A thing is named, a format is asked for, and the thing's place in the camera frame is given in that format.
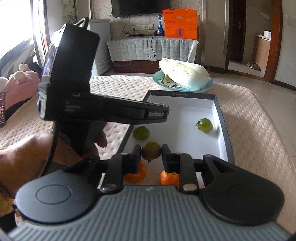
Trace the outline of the person's left hand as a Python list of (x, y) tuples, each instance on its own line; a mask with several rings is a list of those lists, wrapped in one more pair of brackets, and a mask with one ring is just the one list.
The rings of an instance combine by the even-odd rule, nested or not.
[[(1, 150), (1, 194), (12, 198), (29, 181), (41, 174), (48, 160), (53, 135), (38, 133), (28, 136)], [(53, 156), (53, 162), (69, 166), (83, 158), (98, 154), (96, 145), (107, 147), (107, 138), (102, 131), (95, 138), (89, 152), (79, 156), (65, 141), (59, 139)]]

